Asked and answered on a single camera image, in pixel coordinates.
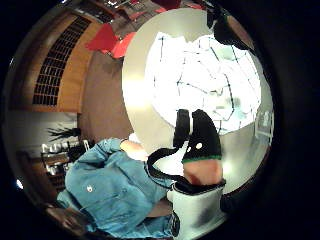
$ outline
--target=hand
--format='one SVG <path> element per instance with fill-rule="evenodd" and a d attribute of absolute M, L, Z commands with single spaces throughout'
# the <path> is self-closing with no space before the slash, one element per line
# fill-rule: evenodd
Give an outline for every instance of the hand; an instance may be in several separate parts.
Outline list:
<path fill-rule="evenodd" d="M 184 163 L 183 174 L 193 185 L 218 184 L 223 177 L 222 163 L 217 159 Z"/>
<path fill-rule="evenodd" d="M 120 144 L 120 148 L 125 151 L 132 159 L 140 161 L 148 160 L 148 154 L 140 143 L 132 142 L 130 140 L 124 140 Z"/>

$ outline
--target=wall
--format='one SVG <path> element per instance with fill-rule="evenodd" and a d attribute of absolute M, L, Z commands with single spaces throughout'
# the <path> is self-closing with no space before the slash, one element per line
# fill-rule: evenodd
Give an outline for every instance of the wall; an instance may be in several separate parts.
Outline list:
<path fill-rule="evenodd" d="M 86 24 L 78 22 L 72 25 L 76 19 L 90 24 L 83 30 Z M 95 36 L 100 26 L 95 19 L 80 16 L 74 11 L 64 12 L 48 23 L 34 36 L 34 41 L 23 55 L 24 61 L 13 78 L 10 108 L 81 113 L 83 79 L 93 53 L 85 48 L 85 44 Z M 42 100 L 34 102 L 34 96 Z"/>
<path fill-rule="evenodd" d="M 77 114 L 61 112 L 28 112 L 9 111 L 9 129 L 14 149 L 25 150 L 30 157 L 40 157 L 41 145 L 59 143 L 61 140 L 49 142 L 47 128 L 77 127 Z M 68 141 L 77 141 L 70 137 Z"/>

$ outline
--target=sleeve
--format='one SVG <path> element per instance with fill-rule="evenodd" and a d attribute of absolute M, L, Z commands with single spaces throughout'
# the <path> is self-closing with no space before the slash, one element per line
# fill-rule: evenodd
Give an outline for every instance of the sleeve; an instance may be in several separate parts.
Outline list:
<path fill-rule="evenodd" d="M 120 238 L 168 238 L 171 234 L 171 215 L 146 218 L 142 223 L 126 234 L 116 234 Z"/>
<path fill-rule="evenodd" d="M 62 208 L 68 208 L 71 207 L 75 210 L 80 211 L 81 206 L 78 203 L 78 201 L 71 195 L 70 192 L 67 191 L 67 189 L 64 189 L 63 191 L 59 192 L 57 196 L 57 202 Z"/>
<path fill-rule="evenodd" d="M 122 151 L 120 144 L 125 139 L 104 139 L 86 151 L 78 160 L 78 163 L 102 164 L 109 159 L 112 153 Z"/>

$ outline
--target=wooden wall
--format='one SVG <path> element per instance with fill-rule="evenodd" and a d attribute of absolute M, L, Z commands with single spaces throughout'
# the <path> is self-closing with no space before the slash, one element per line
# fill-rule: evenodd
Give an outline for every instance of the wooden wall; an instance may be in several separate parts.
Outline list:
<path fill-rule="evenodd" d="M 81 113 L 82 95 L 86 73 L 93 52 L 85 48 L 100 28 L 100 23 L 88 18 L 91 23 L 78 39 L 64 68 L 60 82 L 56 106 L 33 104 L 34 89 L 41 67 L 47 54 L 63 31 L 78 17 L 68 10 L 58 16 L 52 23 L 34 37 L 31 46 L 23 55 L 11 93 L 10 108 L 42 112 L 76 112 Z"/>

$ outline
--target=jacket button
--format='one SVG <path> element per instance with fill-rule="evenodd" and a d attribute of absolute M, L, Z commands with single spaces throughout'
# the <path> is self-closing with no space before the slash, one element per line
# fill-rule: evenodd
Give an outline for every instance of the jacket button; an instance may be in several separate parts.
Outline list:
<path fill-rule="evenodd" d="M 92 192 L 92 190 L 93 190 L 92 186 L 91 186 L 91 185 L 88 185 L 88 186 L 87 186 L 87 191 L 88 191 L 88 192 Z"/>

